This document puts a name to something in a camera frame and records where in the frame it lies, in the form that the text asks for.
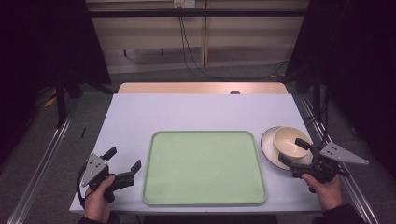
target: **black sleeve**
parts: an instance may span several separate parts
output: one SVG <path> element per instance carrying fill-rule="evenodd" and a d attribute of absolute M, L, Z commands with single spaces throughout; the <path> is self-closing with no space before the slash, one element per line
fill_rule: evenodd
<path fill-rule="evenodd" d="M 362 224 L 365 223 L 352 205 L 345 204 L 323 212 L 326 224 Z"/>
<path fill-rule="evenodd" d="M 89 218 L 87 218 L 87 217 L 82 217 L 82 218 L 79 220 L 78 224 L 103 224 L 103 223 L 94 221 L 94 220 L 89 219 Z"/>

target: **hand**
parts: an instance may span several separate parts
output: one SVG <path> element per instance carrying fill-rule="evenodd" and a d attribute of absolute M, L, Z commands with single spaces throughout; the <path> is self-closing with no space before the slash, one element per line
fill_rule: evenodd
<path fill-rule="evenodd" d="M 110 206 L 103 195 L 115 178 L 114 175 L 109 176 L 102 181 L 98 189 L 94 192 L 90 188 L 87 189 L 85 192 L 85 195 L 88 195 L 85 198 L 85 217 L 101 223 L 108 222 Z"/>
<path fill-rule="evenodd" d="M 323 211 L 334 209 L 343 204 L 340 175 L 336 175 L 331 182 L 325 184 L 319 183 L 312 175 L 303 174 L 302 178 L 309 187 L 317 192 Z"/>

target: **bowl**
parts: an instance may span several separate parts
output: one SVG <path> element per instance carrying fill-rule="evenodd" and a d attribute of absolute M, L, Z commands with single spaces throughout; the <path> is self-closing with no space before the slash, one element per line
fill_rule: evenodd
<path fill-rule="evenodd" d="M 308 155 L 309 149 L 305 150 L 295 145 L 296 138 L 301 138 L 305 142 L 312 144 L 309 137 L 302 131 L 292 127 L 281 127 L 274 133 L 274 148 L 292 160 Z"/>

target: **light green tray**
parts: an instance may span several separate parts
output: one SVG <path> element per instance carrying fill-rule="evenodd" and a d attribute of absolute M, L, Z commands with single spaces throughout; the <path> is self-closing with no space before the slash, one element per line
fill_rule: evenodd
<path fill-rule="evenodd" d="M 260 204 L 266 198 L 248 132 L 158 132 L 143 191 L 147 204 Z"/>

